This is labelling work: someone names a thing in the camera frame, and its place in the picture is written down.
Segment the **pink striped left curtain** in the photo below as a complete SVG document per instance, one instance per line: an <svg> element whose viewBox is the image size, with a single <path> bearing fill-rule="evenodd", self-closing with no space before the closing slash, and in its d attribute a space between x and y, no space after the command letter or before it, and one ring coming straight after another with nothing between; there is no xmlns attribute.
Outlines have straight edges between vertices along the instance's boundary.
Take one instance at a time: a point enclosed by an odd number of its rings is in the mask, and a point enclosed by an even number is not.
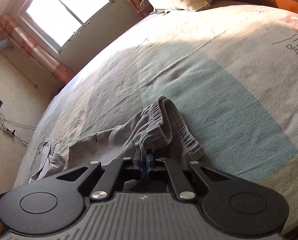
<svg viewBox="0 0 298 240"><path fill-rule="evenodd" d="M0 18L0 31L6 35L25 55L32 58L61 83L67 84L74 74L41 48L7 14Z"/></svg>

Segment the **grey pyjama trousers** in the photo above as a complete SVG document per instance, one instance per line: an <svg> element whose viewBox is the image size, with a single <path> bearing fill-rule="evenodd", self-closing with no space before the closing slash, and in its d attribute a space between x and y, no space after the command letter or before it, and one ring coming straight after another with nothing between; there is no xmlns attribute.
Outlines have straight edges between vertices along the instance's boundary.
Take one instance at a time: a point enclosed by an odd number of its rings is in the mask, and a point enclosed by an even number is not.
<svg viewBox="0 0 298 240"><path fill-rule="evenodd" d="M137 113L123 125L96 132L69 146L68 155L51 153L50 141L41 146L40 167L29 179L34 182L73 167L98 160L108 165L119 157L131 157L136 163L153 153L181 166L201 160L202 145L189 131L176 105L165 96Z"/></svg>

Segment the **window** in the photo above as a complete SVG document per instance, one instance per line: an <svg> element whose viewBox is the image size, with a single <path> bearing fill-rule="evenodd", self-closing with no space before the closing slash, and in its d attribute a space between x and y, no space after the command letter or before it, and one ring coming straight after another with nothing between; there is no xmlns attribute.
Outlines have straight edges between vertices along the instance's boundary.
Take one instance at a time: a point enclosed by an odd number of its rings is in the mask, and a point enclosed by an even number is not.
<svg viewBox="0 0 298 240"><path fill-rule="evenodd" d="M26 0L20 18L57 54L115 0Z"/></svg>

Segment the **white power strip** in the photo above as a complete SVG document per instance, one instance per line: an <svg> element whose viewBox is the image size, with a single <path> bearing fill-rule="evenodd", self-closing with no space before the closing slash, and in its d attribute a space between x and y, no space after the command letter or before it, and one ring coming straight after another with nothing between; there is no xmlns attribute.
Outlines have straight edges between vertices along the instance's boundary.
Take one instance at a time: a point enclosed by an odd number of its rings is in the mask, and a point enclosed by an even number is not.
<svg viewBox="0 0 298 240"><path fill-rule="evenodd" d="M9 134L9 135L15 137L15 132L16 132L15 129L14 129L14 130L10 130L10 129L4 127L3 130L4 130L7 134Z"/></svg>

